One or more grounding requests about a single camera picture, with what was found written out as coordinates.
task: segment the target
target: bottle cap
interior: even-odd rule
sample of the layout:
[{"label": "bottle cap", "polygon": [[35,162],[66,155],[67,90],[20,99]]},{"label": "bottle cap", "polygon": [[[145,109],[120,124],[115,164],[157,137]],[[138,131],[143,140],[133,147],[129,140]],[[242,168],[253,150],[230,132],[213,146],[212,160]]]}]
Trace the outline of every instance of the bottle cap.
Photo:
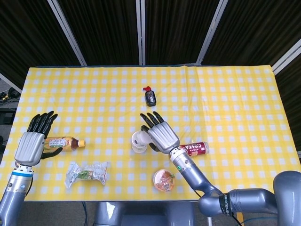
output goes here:
[{"label": "bottle cap", "polygon": [[150,86],[144,87],[143,90],[146,92],[151,91],[151,87]]},{"label": "bottle cap", "polygon": [[79,147],[86,146],[86,142],[84,140],[79,140]]}]

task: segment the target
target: black curtain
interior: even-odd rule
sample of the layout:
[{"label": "black curtain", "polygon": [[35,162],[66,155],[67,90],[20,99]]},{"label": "black curtain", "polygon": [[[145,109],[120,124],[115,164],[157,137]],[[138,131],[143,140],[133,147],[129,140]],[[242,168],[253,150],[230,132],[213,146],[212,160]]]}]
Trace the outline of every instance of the black curtain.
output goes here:
[{"label": "black curtain", "polygon": [[273,65],[300,38],[300,0],[229,0],[202,65]]},{"label": "black curtain", "polygon": [[59,0],[88,65],[139,65],[135,0]]},{"label": "black curtain", "polygon": [[79,65],[46,0],[0,1],[0,72],[23,87],[29,67]]},{"label": "black curtain", "polygon": [[146,64],[195,63],[218,0],[146,0]]},{"label": "black curtain", "polygon": [[276,75],[297,151],[301,151],[301,55]]}]

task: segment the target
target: black band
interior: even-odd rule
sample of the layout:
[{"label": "black band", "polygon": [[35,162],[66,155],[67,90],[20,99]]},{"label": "black band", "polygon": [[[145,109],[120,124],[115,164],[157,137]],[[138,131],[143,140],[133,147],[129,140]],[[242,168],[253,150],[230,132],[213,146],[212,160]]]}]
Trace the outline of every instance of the black band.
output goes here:
[{"label": "black band", "polygon": [[229,193],[221,194],[218,197],[218,199],[220,200],[220,207],[221,207],[222,213],[228,217],[232,217],[230,194]]}]

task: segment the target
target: white cup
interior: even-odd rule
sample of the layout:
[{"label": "white cup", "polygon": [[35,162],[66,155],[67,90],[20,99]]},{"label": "white cup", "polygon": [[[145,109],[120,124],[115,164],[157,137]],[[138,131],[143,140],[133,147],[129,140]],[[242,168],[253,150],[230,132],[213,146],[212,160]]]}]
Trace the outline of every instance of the white cup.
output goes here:
[{"label": "white cup", "polygon": [[143,133],[145,132],[137,131],[132,135],[132,149],[135,153],[143,153],[147,149],[148,143],[145,143],[147,140],[145,139],[145,135]]}]

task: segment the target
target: bottle label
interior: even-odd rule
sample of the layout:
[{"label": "bottle label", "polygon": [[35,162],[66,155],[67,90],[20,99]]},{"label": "bottle label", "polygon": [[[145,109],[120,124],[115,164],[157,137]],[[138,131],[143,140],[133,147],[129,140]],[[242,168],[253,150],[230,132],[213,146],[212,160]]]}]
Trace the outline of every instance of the bottle label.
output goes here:
[{"label": "bottle label", "polygon": [[69,140],[66,140],[66,139],[49,140],[49,147],[64,147],[66,145],[69,145]]},{"label": "bottle label", "polygon": [[72,137],[48,137],[45,140],[44,153],[56,150],[59,147],[63,148],[63,151],[71,151]]}]

